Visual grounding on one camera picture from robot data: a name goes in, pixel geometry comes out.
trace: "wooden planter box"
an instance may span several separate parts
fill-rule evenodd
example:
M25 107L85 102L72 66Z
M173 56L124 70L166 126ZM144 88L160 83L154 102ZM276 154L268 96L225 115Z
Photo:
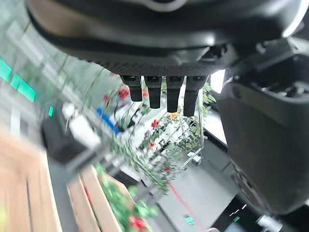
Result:
M103 174L109 181L114 182L122 194L129 194L125 185L114 178ZM115 215L112 212L103 189L93 166L85 169L79 177L74 179L68 186L68 191L75 214L75 219L80 232L100 232L96 218L87 199L84 186L87 188L92 201L93 210L96 214L102 232L122 232ZM128 202L128 207L134 204L133 199Z
M46 152L0 124L0 232L61 232Z

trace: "metal rod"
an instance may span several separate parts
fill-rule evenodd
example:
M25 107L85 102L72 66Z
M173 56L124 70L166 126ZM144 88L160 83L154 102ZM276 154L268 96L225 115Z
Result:
M166 112L160 117L160 119L158 120L158 122L160 122L161 119L162 119L167 113L168 113L168 112L166 111Z
M96 155L92 160L91 163L92 164L96 164L98 162L101 162L102 159L108 154L109 151L109 147L108 144L106 144L105 149L103 151L101 151L98 155Z
M81 166L89 157L93 156L95 153L97 153L99 150L101 150L104 147L104 144L99 144L92 150L85 150L78 156L76 156L73 160L71 160L67 165L66 169L67 171L71 172Z
M184 134L184 130L183 130L183 121L182 121L182 119L179 117L179 121L180 121L180 125L181 125L181 128L182 128L182 132L183 132L183 134Z
M103 163L103 167L104 167L105 169L107 169L109 166L112 165L112 163L114 162L114 160L115 160L116 158L118 158L118 157L119 157L118 155L114 155L109 161L107 161L106 163Z
M120 164L117 165L117 167L114 167L110 172L108 172L108 175L110 175L111 177L115 177L122 168L122 166L125 164L125 162L126 162L125 160L122 160Z
M198 119L200 124L200 132L201 132L201 146L204 148L204 127L203 127L203 89L200 89L198 92Z
M200 132L201 132L201 147L185 162L183 163L183 168L194 159L195 156L204 148L204 128L203 128L203 116L202 116L202 109L203 107L202 100L203 100L203 89L200 89L198 92L198 119L200 123Z

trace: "green leaf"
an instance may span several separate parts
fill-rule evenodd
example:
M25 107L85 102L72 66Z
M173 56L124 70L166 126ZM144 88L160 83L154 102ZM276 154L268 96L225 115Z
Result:
M105 169L99 162L96 164L96 171L99 176L102 175L102 173L105 173Z
M119 226L120 226L122 232L125 232L125 227L121 223L119 223Z
M210 99L210 100L212 100L213 102L216 102L216 99L212 96L212 95L208 95L208 98Z
M146 202L145 201L140 201L140 203L141 203L141 205L143 206L143 207L147 207L147 204L146 204Z
M152 207L150 210L149 210L149 216L150 217L155 217L155 216L158 216L158 208L157 207Z
M141 218L147 218L149 215L149 210L141 207L139 208L139 213Z
M140 232L140 230L138 228L130 228L129 232Z
M138 192L138 189L136 186L132 185L127 190L129 191L129 194L131 197L136 197L137 192Z

